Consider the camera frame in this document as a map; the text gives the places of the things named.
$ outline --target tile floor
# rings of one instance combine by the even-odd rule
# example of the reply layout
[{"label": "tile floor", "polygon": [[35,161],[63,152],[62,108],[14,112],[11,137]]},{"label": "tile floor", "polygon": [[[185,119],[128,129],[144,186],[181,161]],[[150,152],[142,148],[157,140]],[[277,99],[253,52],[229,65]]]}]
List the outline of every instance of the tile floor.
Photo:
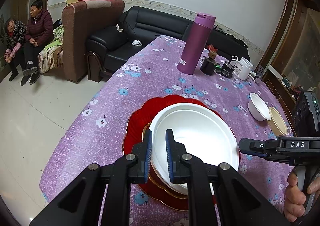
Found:
[{"label": "tile floor", "polygon": [[42,75],[30,86],[19,76],[0,83],[0,195],[22,226],[45,207],[42,170],[83,107],[105,84],[78,84]]}]

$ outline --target black shoe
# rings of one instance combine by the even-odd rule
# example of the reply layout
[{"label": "black shoe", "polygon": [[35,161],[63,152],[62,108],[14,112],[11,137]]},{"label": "black shoe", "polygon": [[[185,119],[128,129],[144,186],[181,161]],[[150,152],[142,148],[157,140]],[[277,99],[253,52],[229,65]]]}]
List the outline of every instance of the black shoe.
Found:
[{"label": "black shoe", "polygon": [[27,83],[27,81],[30,79],[31,75],[28,76],[23,76],[22,80],[21,80],[21,86],[25,85]]},{"label": "black shoe", "polygon": [[30,74],[33,74],[37,71],[37,67],[35,67],[33,64],[28,63],[26,68],[22,70],[23,76],[28,76]]},{"label": "black shoe", "polygon": [[31,80],[30,80],[29,84],[30,84],[30,85],[34,84],[39,77],[40,77],[40,73],[39,73],[39,72],[34,73],[34,74],[32,75],[32,77],[31,77]]},{"label": "black shoe", "polygon": [[13,79],[14,79],[15,77],[17,77],[18,74],[19,74],[18,72],[12,73],[12,75],[11,75],[10,78],[9,78],[9,81],[13,81]]}]

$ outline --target maroon jacket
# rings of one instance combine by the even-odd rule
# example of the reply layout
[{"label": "maroon jacket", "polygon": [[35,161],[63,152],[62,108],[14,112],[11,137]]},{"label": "maroon jacket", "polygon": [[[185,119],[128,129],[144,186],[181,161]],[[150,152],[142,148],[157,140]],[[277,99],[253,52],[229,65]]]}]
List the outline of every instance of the maroon jacket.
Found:
[{"label": "maroon jacket", "polygon": [[53,40],[52,18],[47,10],[42,9],[36,23],[34,17],[29,18],[25,39],[29,41],[31,38],[38,43],[38,46]]}]

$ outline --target floral tablecloth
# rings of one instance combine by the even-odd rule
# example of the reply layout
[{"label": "floral tablecloth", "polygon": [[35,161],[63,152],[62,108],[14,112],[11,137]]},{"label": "floral tablecloth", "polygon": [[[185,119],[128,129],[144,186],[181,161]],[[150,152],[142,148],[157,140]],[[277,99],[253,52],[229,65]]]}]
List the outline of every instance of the floral tablecloth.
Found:
[{"label": "floral tablecloth", "polygon": [[[130,115],[150,98],[170,94],[200,100],[217,111],[231,127],[237,141],[243,137],[266,140],[276,138],[267,121],[255,120],[248,111],[250,93],[254,92],[286,116],[267,86],[251,80],[206,76],[199,62],[194,75],[176,68],[185,43],[159,36],[132,56],[106,85],[94,95],[82,113],[60,140],[48,161],[40,181],[47,201],[51,201],[86,166],[107,165],[122,156],[122,141]],[[202,58],[208,54],[203,51]],[[283,210],[286,180],[292,168],[241,154],[239,172],[278,210]],[[132,185],[131,225],[188,225],[188,213],[173,210]]]}]

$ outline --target floral jacket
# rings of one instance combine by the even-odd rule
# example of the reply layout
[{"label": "floral jacket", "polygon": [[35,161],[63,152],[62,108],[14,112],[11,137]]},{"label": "floral jacket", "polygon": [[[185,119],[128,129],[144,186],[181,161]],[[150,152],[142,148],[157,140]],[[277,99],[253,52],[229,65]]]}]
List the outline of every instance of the floral jacket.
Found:
[{"label": "floral jacket", "polygon": [[23,24],[23,22],[15,21],[13,37],[11,37],[8,33],[6,33],[7,38],[7,49],[12,50],[17,43],[21,43],[23,46],[25,43],[24,36],[26,34],[27,28]]}]

